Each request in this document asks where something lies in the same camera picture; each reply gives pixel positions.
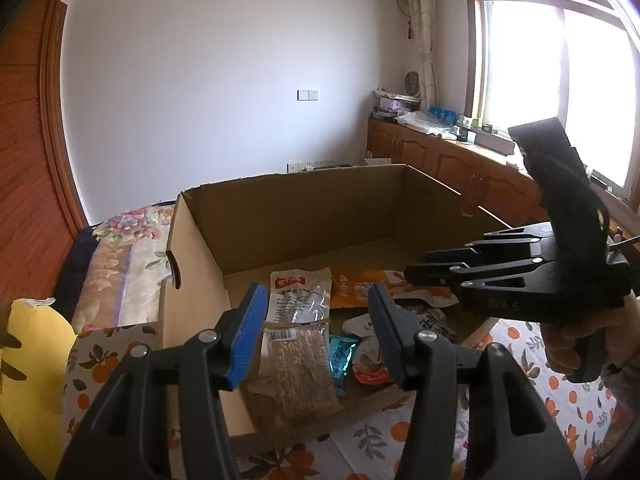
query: teal snack wrapper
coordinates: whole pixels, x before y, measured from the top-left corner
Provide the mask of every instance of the teal snack wrapper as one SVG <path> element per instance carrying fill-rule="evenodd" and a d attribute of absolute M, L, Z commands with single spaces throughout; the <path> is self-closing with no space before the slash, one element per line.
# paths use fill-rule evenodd
<path fill-rule="evenodd" d="M 338 397 L 347 395 L 344 381 L 347 378 L 347 371 L 359 342 L 359 339 L 353 337 L 329 334 L 329 362 L 331 375 L 334 378 L 335 393 Z"/>

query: wooden cabinet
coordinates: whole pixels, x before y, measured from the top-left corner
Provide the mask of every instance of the wooden cabinet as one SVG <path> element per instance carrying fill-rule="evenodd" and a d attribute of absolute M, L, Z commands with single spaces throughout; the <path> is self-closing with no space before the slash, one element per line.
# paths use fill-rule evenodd
<path fill-rule="evenodd" d="M 527 223 L 538 200 L 536 183 L 514 168 L 484 161 L 473 206 L 482 206 L 511 226 Z"/>
<path fill-rule="evenodd" d="M 438 145 L 436 139 L 411 130 L 403 130 L 398 131 L 396 138 L 399 163 L 431 174 L 433 156 Z"/>
<path fill-rule="evenodd" d="M 528 176 L 483 155 L 475 146 L 426 136 L 397 124 L 369 121 L 367 149 L 374 157 L 391 158 L 432 176 L 462 195 L 461 213 L 473 215 L 482 206 L 511 226 L 546 221 L 538 186 Z"/>

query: human hand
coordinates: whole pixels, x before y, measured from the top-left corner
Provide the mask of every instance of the human hand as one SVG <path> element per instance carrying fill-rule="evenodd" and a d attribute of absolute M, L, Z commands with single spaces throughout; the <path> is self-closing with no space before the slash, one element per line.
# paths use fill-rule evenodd
<path fill-rule="evenodd" d="M 619 308 L 601 310 L 580 323 L 561 326 L 540 324 L 545 342 L 546 360 L 551 369 L 561 374 L 572 374 L 580 367 L 580 356 L 575 351 L 575 340 L 605 329 L 606 359 L 604 365 L 626 365 L 640 349 L 640 303 L 633 294 L 624 299 Z"/>

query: curtain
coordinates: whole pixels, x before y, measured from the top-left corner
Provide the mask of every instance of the curtain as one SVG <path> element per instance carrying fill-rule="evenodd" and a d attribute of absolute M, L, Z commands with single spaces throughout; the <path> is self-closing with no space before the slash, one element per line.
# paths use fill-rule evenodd
<path fill-rule="evenodd" d="M 418 41 L 418 70 L 420 79 L 420 109 L 427 111 L 438 101 L 436 78 L 433 69 L 433 45 L 435 40 L 435 0 L 409 0 L 411 24 Z"/>

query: window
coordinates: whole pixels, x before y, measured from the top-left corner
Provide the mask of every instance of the window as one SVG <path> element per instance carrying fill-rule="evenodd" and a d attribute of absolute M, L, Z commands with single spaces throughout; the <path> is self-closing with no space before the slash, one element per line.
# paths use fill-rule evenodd
<path fill-rule="evenodd" d="M 640 63 L 609 3 L 473 3 L 476 59 L 467 113 L 503 130 L 557 116 L 582 161 L 629 199 L 640 158 Z"/>

